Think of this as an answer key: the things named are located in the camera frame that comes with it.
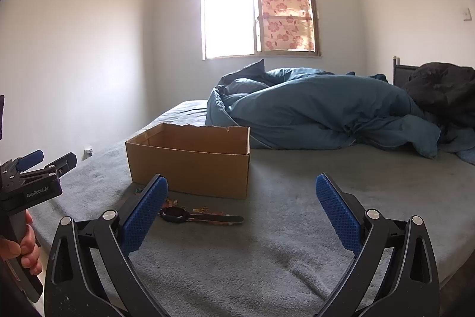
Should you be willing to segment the person's left hand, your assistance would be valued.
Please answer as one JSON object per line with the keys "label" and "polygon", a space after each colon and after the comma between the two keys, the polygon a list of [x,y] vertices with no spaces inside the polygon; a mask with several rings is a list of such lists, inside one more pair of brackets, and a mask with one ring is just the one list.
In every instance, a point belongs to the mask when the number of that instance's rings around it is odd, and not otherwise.
{"label": "person's left hand", "polygon": [[1,239],[1,259],[8,261],[21,257],[22,267],[28,269],[31,275],[37,276],[42,273],[43,266],[39,261],[39,247],[36,244],[35,231],[32,228],[33,218],[28,210],[26,210],[25,216],[26,233],[19,243],[5,238]]}

